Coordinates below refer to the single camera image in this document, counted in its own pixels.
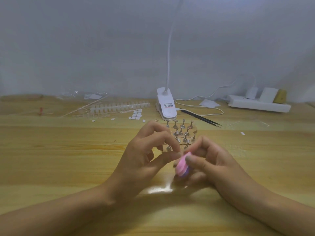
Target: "white power strip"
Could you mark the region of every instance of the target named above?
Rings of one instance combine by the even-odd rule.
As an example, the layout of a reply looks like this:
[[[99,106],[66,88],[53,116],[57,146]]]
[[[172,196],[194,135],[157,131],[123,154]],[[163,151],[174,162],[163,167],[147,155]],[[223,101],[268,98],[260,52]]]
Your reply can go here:
[[[227,102],[230,107],[235,108],[251,108],[257,110],[273,111],[288,113],[291,109],[291,105],[280,103],[264,103],[259,99],[248,99],[243,96],[228,95]]]

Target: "white wall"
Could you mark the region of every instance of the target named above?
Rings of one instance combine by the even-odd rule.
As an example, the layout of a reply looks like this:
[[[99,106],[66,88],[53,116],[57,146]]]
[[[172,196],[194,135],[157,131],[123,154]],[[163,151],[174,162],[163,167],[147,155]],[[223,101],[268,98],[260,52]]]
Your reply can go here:
[[[177,2],[1,0],[0,94],[155,97]],[[305,56],[315,56],[314,19],[315,0],[185,0],[171,45],[174,97],[209,95],[253,72],[259,87],[287,86],[289,100],[315,100],[315,78],[305,77],[312,71],[294,75]],[[245,88],[240,80],[228,92]]]

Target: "person's left hand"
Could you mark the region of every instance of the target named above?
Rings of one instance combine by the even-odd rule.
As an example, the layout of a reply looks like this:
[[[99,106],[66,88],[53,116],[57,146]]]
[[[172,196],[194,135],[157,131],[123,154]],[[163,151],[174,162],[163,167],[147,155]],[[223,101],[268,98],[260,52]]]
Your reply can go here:
[[[163,151],[163,144],[173,151],[154,158],[153,147]],[[121,202],[138,195],[167,163],[181,157],[178,141],[170,130],[155,121],[145,124],[127,145],[113,174],[104,182],[106,194],[112,202]]]

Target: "pink object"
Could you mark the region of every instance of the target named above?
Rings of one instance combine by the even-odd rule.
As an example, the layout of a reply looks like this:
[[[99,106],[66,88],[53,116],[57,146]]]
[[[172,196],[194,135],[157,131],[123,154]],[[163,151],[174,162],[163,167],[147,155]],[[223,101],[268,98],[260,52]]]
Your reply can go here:
[[[177,166],[175,168],[175,173],[177,175],[179,175],[180,177],[184,177],[189,173],[189,166],[186,164],[185,158],[186,158],[186,156],[190,156],[190,155],[191,155],[190,152],[183,155],[180,158],[179,163],[177,164]]]

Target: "wood grain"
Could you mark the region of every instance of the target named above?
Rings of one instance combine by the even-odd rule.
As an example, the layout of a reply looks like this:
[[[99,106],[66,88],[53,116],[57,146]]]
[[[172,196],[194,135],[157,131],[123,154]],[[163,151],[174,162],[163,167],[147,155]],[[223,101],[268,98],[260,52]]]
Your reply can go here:
[[[149,101],[142,119],[163,123],[155,100]],[[89,188],[113,172],[127,143],[145,123],[128,119],[130,113],[95,122],[59,117],[84,104],[46,96],[0,102],[0,213]],[[40,107],[52,114],[39,116]],[[290,113],[279,114],[221,103],[221,109],[223,115],[208,117],[222,124],[221,129],[194,119],[197,136],[207,135],[223,145],[267,188],[315,206],[315,108],[300,103]],[[179,113],[179,123],[182,118],[190,122],[190,116]],[[239,213],[214,189],[174,186],[173,176],[170,163],[134,202],[73,235],[278,235]]]

